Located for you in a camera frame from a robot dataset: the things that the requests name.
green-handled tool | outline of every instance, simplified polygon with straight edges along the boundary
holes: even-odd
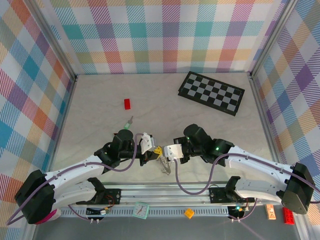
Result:
[[[132,116],[128,122],[124,125],[124,129],[129,129],[131,124],[132,124],[132,119],[134,118],[134,116]]]

plaid fabric backdrop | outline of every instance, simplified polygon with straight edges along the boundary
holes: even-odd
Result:
[[[0,239],[30,172],[45,170],[56,144],[71,80],[22,0],[0,0]]]
[[[307,165],[319,187],[320,0],[298,2],[257,77],[282,161]],[[308,213],[320,225],[320,205]]]
[[[287,0],[37,2],[76,72],[127,74],[247,72]]]

small clock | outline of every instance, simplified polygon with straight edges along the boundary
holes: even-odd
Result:
[[[133,216],[140,219],[146,219],[149,213],[149,204],[136,202],[133,209]]]

black and white checkerboard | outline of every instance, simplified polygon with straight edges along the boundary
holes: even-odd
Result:
[[[235,116],[245,90],[190,71],[179,96]]]

red block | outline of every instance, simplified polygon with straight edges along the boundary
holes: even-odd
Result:
[[[291,210],[289,210],[286,207],[283,207],[283,219],[285,224],[290,224],[294,225],[295,224],[295,219],[294,219],[294,214]]]
[[[131,109],[131,107],[130,107],[130,99],[129,98],[124,100],[124,109],[125,110]]]

